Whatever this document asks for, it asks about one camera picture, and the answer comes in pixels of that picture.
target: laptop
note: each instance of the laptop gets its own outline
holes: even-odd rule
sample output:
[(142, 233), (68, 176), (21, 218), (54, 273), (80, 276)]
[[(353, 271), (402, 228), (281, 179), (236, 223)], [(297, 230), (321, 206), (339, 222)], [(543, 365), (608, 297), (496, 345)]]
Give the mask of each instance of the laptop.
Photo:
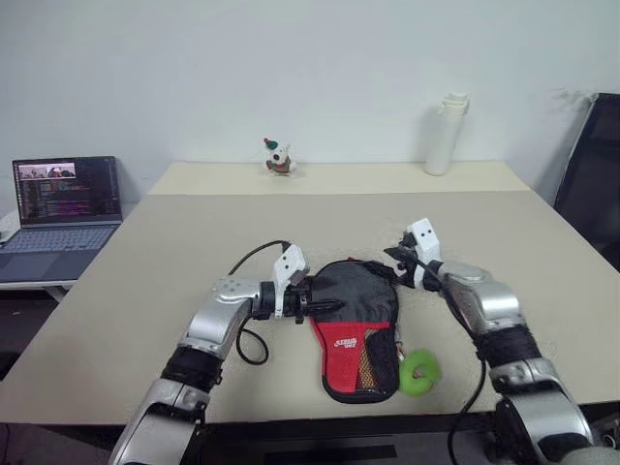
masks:
[(77, 280), (122, 221), (114, 157), (14, 160), (21, 229), (0, 283)]

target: laptop trackpad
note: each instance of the laptop trackpad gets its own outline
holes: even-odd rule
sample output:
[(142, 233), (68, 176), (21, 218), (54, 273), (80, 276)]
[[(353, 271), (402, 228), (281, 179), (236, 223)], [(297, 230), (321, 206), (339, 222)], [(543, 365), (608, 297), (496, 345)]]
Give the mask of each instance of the laptop trackpad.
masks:
[(59, 254), (14, 255), (4, 266), (0, 264), (0, 279), (34, 281), (46, 274), (47, 269), (59, 256)]

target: green ring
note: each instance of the green ring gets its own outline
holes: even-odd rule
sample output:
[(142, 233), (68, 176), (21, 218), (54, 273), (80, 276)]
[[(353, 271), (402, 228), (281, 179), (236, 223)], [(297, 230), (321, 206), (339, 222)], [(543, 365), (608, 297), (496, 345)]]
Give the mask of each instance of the green ring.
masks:
[[(420, 378), (414, 373), (423, 368)], [(435, 355), (426, 349), (419, 349), (408, 354), (398, 366), (401, 392), (412, 397), (420, 397), (430, 392), (442, 379), (442, 369)]]

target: small figurine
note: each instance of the small figurine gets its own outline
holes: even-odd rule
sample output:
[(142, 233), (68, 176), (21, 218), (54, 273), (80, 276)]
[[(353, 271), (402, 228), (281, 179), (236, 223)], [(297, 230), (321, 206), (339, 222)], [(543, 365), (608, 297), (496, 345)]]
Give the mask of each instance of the small figurine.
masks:
[(289, 144), (280, 146), (275, 140), (265, 138), (264, 146), (267, 149), (266, 165), (270, 173), (290, 176), (295, 172), (297, 166), (289, 155)]

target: printed logo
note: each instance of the printed logo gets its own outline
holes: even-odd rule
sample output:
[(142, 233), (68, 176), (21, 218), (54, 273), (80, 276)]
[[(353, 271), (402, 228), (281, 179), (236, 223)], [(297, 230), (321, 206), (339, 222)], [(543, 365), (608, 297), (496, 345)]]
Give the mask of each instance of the printed logo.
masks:
[(333, 347), (344, 347), (345, 349), (352, 349), (357, 345), (357, 338), (352, 337), (350, 339), (338, 339), (333, 343)]

